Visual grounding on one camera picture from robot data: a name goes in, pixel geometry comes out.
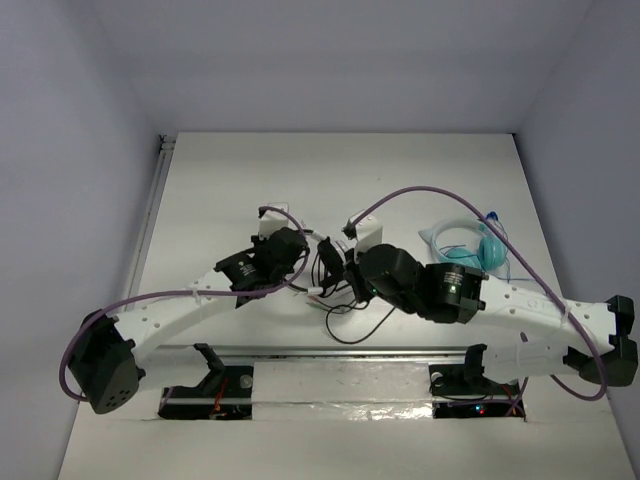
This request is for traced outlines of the white black headphones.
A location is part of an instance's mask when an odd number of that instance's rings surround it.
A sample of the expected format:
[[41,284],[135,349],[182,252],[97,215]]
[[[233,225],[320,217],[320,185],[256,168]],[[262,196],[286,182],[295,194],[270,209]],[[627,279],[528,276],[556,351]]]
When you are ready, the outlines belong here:
[[308,240],[315,243],[309,271],[311,285],[303,287],[290,284],[288,288],[318,300],[351,293],[353,289],[345,278],[346,244],[310,228],[304,228],[304,233]]

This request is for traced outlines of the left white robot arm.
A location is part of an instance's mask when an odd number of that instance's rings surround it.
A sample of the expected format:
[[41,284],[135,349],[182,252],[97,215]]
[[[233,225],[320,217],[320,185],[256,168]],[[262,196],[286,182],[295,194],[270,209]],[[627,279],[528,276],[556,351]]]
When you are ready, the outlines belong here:
[[144,390],[162,388],[166,398],[218,393],[225,366],[208,344],[173,352],[160,348],[205,320],[282,288],[309,255],[304,234],[288,227],[252,242],[252,248],[219,261],[187,290],[141,295],[132,310],[107,307],[85,318],[65,351],[63,368],[95,413],[111,413]]

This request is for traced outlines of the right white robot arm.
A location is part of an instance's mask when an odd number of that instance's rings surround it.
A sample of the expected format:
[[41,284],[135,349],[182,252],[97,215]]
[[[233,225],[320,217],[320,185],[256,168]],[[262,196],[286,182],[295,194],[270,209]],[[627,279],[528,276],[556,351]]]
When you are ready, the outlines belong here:
[[474,267],[423,265],[389,244],[365,252],[348,250],[344,277],[358,299],[377,297],[436,324],[526,334],[528,341],[517,345],[467,348],[461,378],[475,393],[495,383],[568,371],[592,384],[627,387],[638,370],[638,348],[630,337],[634,304],[628,297],[614,296],[603,303],[553,301]]

